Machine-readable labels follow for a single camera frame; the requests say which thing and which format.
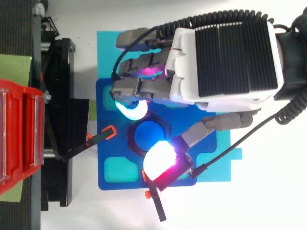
coiled cable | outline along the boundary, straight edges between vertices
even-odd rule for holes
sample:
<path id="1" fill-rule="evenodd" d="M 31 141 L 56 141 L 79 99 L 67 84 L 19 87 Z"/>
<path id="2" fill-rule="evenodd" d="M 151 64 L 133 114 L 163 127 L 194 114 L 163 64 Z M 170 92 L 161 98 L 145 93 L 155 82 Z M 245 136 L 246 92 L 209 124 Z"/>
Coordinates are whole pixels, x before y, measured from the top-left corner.
<path id="1" fill-rule="evenodd" d="M 298 16 L 292 23 L 291 31 L 295 33 L 298 29 L 299 33 L 305 40 L 305 50 L 307 42 L 307 7 L 302 15 Z M 307 86 L 292 99 L 284 108 L 276 113 L 275 120 L 280 125 L 287 125 L 307 108 Z"/>
<path id="2" fill-rule="evenodd" d="M 156 29 L 156 36 L 158 39 L 166 39 L 173 37 L 177 28 L 195 29 L 197 27 L 220 24 L 220 23 L 236 23 L 247 20 L 267 20 L 274 23 L 274 19 L 268 19 L 268 15 L 262 15 L 261 12 L 249 10 L 234 10 L 234 11 L 218 11 L 193 17 L 187 17 L 172 23 L 165 23 Z"/>

red container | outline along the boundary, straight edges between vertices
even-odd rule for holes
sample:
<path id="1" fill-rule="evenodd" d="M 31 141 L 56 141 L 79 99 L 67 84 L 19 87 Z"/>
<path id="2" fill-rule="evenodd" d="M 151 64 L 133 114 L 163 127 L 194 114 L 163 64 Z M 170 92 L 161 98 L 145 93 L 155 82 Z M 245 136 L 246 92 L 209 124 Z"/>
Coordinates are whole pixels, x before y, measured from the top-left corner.
<path id="1" fill-rule="evenodd" d="M 40 168 L 44 107 L 41 91 L 0 80 L 0 195 Z"/>

black heat sink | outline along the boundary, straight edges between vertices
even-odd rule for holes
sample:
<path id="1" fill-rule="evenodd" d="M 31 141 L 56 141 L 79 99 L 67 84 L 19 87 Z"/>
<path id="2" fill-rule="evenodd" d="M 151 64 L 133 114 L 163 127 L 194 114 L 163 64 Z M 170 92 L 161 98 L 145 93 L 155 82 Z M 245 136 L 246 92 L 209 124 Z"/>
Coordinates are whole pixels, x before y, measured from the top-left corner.
<path id="1" fill-rule="evenodd" d="M 199 96 L 276 89 L 265 20 L 195 30 Z"/>

orange tab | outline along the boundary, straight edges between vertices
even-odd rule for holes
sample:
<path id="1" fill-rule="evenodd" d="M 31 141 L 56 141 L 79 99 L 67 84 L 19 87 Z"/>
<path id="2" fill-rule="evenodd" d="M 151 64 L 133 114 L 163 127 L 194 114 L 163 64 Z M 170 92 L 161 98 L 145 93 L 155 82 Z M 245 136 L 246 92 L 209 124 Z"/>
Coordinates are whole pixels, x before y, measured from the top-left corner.
<path id="1" fill-rule="evenodd" d="M 147 199 L 152 198 L 152 195 L 150 194 L 150 192 L 149 192 L 148 190 L 145 192 L 145 197 L 146 197 Z"/>
<path id="2" fill-rule="evenodd" d="M 106 131 L 106 130 L 109 129 L 109 128 L 111 128 L 111 129 L 113 130 L 113 134 L 111 134 L 110 136 L 108 136 L 108 137 L 106 138 L 106 140 L 111 139 L 112 137 L 116 136 L 116 134 L 117 134 L 116 129 L 115 129 L 115 127 L 114 127 L 113 125 L 109 125 L 109 126 L 105 127 L 104 129 L 101 130 L 101 132 L 104 132 L 104 131 Z"/>
<path id="3" fill-rule="evenodd" d="M 147 182 L 147 180 L 146 180 L 146 174 L 145 174 L 145 172 L 144 172 L 144 169 L 142 169 L 142 177 L 143 177 L 143 180 L 144 180 L 145 182 Z"/>
<path id="4" fill-rule="evenodd" d="M 86 134 L 86 136 L 87 136 L 87 140 L 90 140 L 90 139 L 92 139 L 93 138 L 93 136 L 91 135 L 91 134 Z"/>

clear plastic lid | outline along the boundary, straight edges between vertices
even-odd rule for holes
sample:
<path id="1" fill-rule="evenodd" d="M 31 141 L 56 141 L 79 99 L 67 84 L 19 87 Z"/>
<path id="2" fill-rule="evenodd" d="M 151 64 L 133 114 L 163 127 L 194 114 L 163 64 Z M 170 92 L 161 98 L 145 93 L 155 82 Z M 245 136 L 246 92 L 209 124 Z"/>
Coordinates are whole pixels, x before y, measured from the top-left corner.
<path id="1" fill-rule="evenodd" d="M 6 103 L 9 90 L 0 89 L 0 183 L 9 176 L 6 171 Z"/>
<path id="2" fill-rule="evenodd" d="M 35 96 L 34 125 L 34 167 L 43 163 L 45 101 L 43 96 Z"/>

